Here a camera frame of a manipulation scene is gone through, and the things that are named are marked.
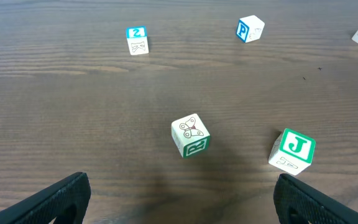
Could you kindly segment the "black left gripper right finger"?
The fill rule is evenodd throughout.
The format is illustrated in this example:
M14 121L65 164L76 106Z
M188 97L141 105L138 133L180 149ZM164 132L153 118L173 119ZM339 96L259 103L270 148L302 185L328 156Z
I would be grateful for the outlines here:
M289 174L280 174L273 192L281 224L358 224L358 212Z

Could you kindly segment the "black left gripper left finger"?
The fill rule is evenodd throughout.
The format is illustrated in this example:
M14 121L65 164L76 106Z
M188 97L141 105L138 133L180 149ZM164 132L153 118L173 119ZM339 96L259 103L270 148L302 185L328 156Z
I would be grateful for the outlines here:
M83 223L91 197L88 176L76 172L0 211L0 224Z

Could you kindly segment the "blue number 2 block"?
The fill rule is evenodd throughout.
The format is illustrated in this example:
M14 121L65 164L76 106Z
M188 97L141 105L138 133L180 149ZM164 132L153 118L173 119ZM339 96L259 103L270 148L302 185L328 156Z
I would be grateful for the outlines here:
M147 30L145 26L128 27L126 38L131 55L142 55L149 53Z

